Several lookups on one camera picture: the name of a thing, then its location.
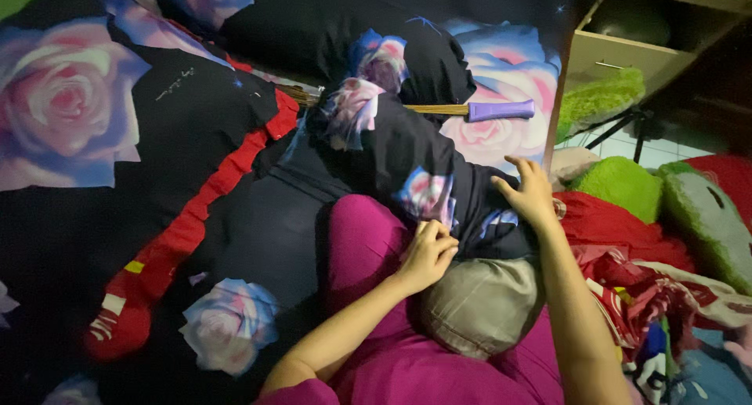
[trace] broom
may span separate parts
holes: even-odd
[[[295,102],[304,107],[311,107],[318,102],[317,96],[305,92],[298,86],[277,85],[277,89],[287,93]],[[447,105],[405,105],[405,107],[421,114],[466,115],[470,123],[496,118],[532,118],[535,115],[535,103],[532,99],[525,102],[468,102],[467,104]]]

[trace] hand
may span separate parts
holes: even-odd
[[[520,188],[513,189],[509,183],[497,176],[491,176],[491,183],[535,230],[542,230],[552,223],[558,223],[553,210],[551,183],[548,183],[548,178],[540,165],[519,157],[506,156],[504,159],[514,164],[520,172]]]
[[[436,220],[418,224],[408,255],[393,278],[405,288],[407,296],[417,294],[438,282],[457,253],[459,241]]]

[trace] green plush toy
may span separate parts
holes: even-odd
[[[663,214],[678,224],[704,273],[752,295],[752,234],[734,203],[689,164],[662,165]]]
[[[655,223],[660,212],[661,179],[626,157],[600,160],[572,181],[569,190],[585,192],[626,208],[645,224]]]
[[[644,94],[642,71],[633,67],[615,71],[611,78],[578,85],[562,97],[556,143],[623,112]]]

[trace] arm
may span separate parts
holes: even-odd
[[[553,344],[566,402],[631,403],[611,333],[553,212],[551,185],[538,163],[515,157],[507,157],[507,161],[520,171],[520,189],[512,189],[495,176],[492,182],[538,234]]]
[[[457,243],[438,221],[421,224],[397,273],[300,340],[269,373],[261,395],[308,379],[326,381],[395,305],[444,275]]]

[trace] drawer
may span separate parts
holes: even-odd
[[[606,63],[642,70],[645,96],[648,96],[671,81],[695,58],[696,54],[685,51],[577,30],[571,42],[564,90],[613,74],[615,68],[597,64]]]

